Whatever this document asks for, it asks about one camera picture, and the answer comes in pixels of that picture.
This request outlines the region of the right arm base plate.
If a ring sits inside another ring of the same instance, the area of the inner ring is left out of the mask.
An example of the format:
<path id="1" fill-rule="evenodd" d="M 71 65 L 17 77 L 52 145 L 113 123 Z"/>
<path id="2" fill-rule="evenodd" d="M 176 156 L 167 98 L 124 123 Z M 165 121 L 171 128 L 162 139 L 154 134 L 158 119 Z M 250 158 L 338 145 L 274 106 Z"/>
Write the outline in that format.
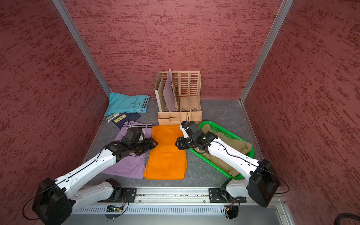
<path id="1" fill-rule="evenodd" d="M 232 197 L 223 188 L 209 188 L 210 203 L 246 203 L 245 197 Z"/>

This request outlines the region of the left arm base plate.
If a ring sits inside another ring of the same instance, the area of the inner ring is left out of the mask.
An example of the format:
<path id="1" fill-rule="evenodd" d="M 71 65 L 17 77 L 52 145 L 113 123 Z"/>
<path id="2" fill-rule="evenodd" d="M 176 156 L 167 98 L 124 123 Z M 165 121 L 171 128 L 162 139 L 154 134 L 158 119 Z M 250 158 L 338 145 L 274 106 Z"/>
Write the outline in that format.
<path id="1" fill-rule="evenodd" d="M 133 203 L 137 194 L 135 187 L 116 187 L 110 197 L 99 203 Z"/>

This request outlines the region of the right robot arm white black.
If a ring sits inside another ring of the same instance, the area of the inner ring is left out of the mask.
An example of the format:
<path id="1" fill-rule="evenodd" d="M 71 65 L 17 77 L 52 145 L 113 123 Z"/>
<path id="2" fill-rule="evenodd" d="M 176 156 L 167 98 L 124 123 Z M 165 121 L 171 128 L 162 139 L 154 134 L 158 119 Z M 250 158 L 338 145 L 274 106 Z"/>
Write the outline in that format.
<path id="1" fill-rule="evenodd" d="M 210 131 L 204 133 L 194 121 L 183 121 L 180 130 L 183 137 L 179 137 L 175 143 L 179 150 L 205 151 L 230 165 L 245 178 L 246 182 L 243 185 L 235 185 L 233 191 L 229 190 L 230 183 L 226 185 L 226 192 L 230 196 L 249 197 L 258 205 L 268 207 L 282 180 L 270 161 L 259 161 L 240 153 L 218 135 Z"/>

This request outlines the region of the orange cloth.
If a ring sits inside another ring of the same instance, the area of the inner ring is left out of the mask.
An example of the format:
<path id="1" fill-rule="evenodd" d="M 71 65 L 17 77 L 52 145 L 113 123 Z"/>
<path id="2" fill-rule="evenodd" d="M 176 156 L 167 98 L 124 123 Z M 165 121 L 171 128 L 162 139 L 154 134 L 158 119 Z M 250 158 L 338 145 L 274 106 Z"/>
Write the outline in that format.
<path id="1" fill-rule="evenodd" d="M 151 150 L 144 171 L 147 180 L 182 180 L 187 172 L 187 153 L 175 143 L 183 133 L 179 125 L 160 125 L 152 129 L 158 146 Z"/>

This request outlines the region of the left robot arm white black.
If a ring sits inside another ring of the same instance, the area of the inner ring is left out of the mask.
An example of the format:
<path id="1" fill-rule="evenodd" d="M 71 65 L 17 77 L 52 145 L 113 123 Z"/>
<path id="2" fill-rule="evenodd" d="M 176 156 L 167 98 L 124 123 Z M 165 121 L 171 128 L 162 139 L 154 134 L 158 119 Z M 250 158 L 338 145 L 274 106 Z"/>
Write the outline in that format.
<path id="1" fill-rule="evenodd" d="M 83 186 L 122 159 L 143 155 L 157 145 L 153 138 L 144 136 L 142 128 L 128 128 L 121 140 L 110 142 L 88 162 L 55 180 L 43 180 L 33 198 L 32 210 L 45 225 L 61 225 L 73 212 L 95 202 L 127 202 L 121 184 L 114 179 L 86 189 Z"/>

